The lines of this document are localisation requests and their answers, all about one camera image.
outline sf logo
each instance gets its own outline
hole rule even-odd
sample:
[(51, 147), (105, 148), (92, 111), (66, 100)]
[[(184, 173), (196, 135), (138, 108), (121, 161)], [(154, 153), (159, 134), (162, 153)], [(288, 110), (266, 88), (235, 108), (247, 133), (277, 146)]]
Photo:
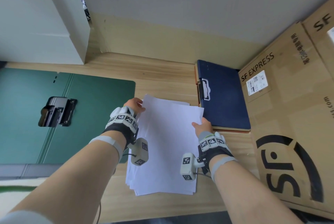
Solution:
[[(256, 141), (256, 146), (259, 149), (261, 146), (267, 144), (267, 143), (278, 143), (278, 144), (283, 144), (286, 146), (289, 146), (293, 139), (281, 136), (281, 135), (268, 135), (264, 136), (262, 138), (259, 138)], [(300, 197), (300, 188), (297, 183), (297, 181), (288, 174), (282, 174), (278, 178), (277, 186), (275, 187), (272, 183), (272, 174), (270, 174), (270, 169), (275, 169), (275, 170), (289, 170), (293, 171), (294, 167), (292, 163), (270, 163), (267, 161), (266, 156), (265, 156), (265, 151), (266, 149), (261, 150), (261, 159), (263, 162), (263, 165), (265, 166), (266, 169), (268, 169), (268, 173), (266, 175), (266, 180), (268, 187), (271, 191), (273, 192), (278, 192), (278, 193), (283, 193), (284, 189), (284, 184), (285, 183), (290, 183), (293, 188), (293, 196), (295, 197)], [(311, 157), (307, 154), (305, 149), (296, 142), (294, 146), (294, 151), (302, 161), (306, 171), (307, 175), (310, 180), (311, 188), (311, 200), (318, 201), (318, 202), (323, 202), (324, 201), (324, 192), (323, 192), (323, 187), (320, 179), (319, 172), (317, 171), (317, 168), (314, 165), (314, 162), (312, 161)], [(270, 156), (272, 159), (277, 159), (277, 154), (275, 152), (271, 152)]]

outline gray strap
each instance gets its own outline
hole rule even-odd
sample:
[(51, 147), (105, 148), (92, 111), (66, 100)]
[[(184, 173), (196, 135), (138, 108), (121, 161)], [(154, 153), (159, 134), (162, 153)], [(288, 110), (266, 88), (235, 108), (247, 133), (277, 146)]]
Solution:
[(109, 136), (98, 136), (96, 138), (93, 138), (89, 143), (91, 143), (95, 140), (101, 140), (101, 141), (107, 142), (110, 145), (112, 145), (114, 148), (116, 148), (116, 150), (118, 151), (119, 158), (120, 158), (118, 163), (121, 161), (122, 156), (123, 156), (123, 150), (122, 150), (121, 146), (118, 144), (117, 141), (115, 141), (113, 138), (111, 138)]
[(223, 164), (227, 163), (228, 161), (232, 161), (232, 160), (237, 161), (234, 157), (228, 156), (228, 157), (224, 157), (224, 158), (220, 159), (219, 161), (217, 161), (214, 164), (214, 166), (212, 167), (212, 170), (211, 170), (211, 178), (212, 178), (212, 180), (213, 180), (214, 183), (215, 183), (215, 181), (214, 181), (214, 174), (217, 171), (217, 169), (220, 166), (222, 166)]

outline stack of white paper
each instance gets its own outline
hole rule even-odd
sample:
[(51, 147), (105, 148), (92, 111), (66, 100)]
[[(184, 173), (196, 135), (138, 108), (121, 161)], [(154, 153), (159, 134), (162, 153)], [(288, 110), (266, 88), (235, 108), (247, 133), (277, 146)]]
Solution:
[(198, 157), (198, 138), (191, 122), (201, 124), (203, 108), (145, 95), (146, 111), (138, 119), (137, 138), (148, 141), (149, 160), (142, 166), (131, 163), (129, 156), (126, 184), (137, 196), (155, 192), (192, 195), (196, 180), (180, 175), (183, 154)]

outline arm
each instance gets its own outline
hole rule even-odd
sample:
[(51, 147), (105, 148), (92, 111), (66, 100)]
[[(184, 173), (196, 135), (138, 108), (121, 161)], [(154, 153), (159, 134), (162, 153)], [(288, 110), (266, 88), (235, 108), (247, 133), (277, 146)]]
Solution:
[[(145, 110), (138, 98), (125, 106), (135, 113)], [(122, 149), (126, 139), (118, 131), (102, 136), (116, 140)], [(32, 191), (11, 212), (27, 210), (58, 223), (93, 223), (103, 192), (119, 161), (118, 151), (107, 142), (96, 140), (62, 165), (43, 184)]]
[[(202, 125), (192, 124), (196, 135), (204, 131), (213, 132), (211, 123), (205, 118)], [(213, 165), (227, 155), (213, 157)], [(221, 165), (214, 175), (228, 214), (234, 224), (239, 223), (302, 223), (267, 187), (253, 174), (235, 161)]]

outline desk surface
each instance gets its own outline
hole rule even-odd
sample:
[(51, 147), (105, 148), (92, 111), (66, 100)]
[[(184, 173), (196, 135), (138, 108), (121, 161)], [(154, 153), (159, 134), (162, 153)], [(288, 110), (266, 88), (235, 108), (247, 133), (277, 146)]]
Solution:
[[(7, 67), (128, 79), (136, 82), (136, 97), (143, 98), (145, 94), (150, 94), (157, 98), (197, 105), (194, 65), (116, 53), (98, 53), (96, 42), (92, 39), (85, 65), (11, 62)], [(259, 177), (251, 135), (230, 132), (222, 134), (241, 165)], [(125, 184), (125, 176), (126, 164), (119, 164), (102, 198), (101, 223), (226, 210), (215, 184), (207, 177), (198, 177), (197, 192), (193, 196), (156, 193), (136, 197), (134, 191)]]

